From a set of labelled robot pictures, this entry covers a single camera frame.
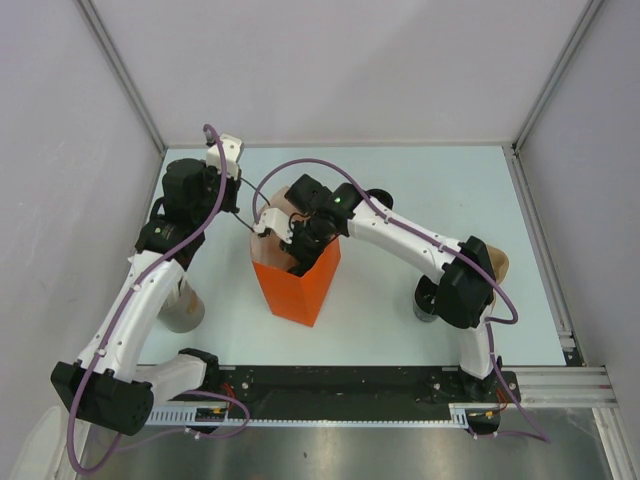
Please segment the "orange paper bag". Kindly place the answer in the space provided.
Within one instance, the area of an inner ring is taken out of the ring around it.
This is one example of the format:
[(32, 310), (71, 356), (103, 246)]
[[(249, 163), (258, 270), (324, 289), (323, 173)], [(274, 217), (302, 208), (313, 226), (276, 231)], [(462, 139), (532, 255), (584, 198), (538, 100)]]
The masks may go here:
[(341, 260), (340, 243), (333, 241), (314, 266), (302, 276), (289, 270), (296, 260), (280, 248), (281, 239), (270, 234), (249, 235), (250, 259), (272, 314), (313, 327)]

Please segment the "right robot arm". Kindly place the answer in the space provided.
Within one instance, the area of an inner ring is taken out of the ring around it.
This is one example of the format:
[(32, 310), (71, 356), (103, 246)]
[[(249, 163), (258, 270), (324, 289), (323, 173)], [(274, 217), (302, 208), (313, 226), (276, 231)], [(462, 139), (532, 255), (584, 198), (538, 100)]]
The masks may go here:
[(500, 281), (489, 247), (475, 236), (447, 238), (395, 216), (382, 190), (360, 193), (350, 183), (330, 190), (307, 174), (284, 194), (293, 206), (291, 236), (280, 243), (295, 260), (290, 273), (306, 274), (338, 237), (374, 245), (421, 273), (414, 312), (425, 321), (440, 318), (459, 332), (461, 388), (473, 401), (497, 389), (495, 355), (490, 351), (486, 318)]

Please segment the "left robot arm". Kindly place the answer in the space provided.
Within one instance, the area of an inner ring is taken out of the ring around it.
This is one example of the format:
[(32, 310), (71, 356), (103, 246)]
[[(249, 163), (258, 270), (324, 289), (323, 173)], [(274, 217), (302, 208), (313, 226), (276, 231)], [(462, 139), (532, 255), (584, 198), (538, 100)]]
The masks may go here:
[(176, 333), (198, 325), (204, 309), (185, 274), (205, 240), (201, 225), (211, 210), (234, 213), (241, 171), (234, 160), (183, 158), (162, 178), (136, 242), (127, 280), (100, 329), (74, 363), (58, 363), (51, 383), (77, 418), (132, 436), (153, 407), (186, 391), (214, 397), (221, 387), (217, 356), (184, 348), (170, 361), (137, 369), (156, 320)]

